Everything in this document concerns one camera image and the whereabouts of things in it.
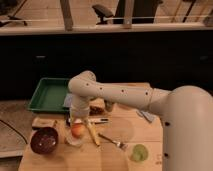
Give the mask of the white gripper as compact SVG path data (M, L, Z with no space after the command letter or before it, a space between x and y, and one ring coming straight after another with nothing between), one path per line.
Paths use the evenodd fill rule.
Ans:
M86 118L89 116L89 98L73 95L70 105L70 115L74 118Z

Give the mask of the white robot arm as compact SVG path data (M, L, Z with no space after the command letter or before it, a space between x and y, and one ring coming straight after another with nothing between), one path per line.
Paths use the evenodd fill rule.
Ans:
M91 71L71 78L71 115L89 114L92 97L124 104L160 117L162 171L213 171L213 96L197 86L172 91L100 83Z

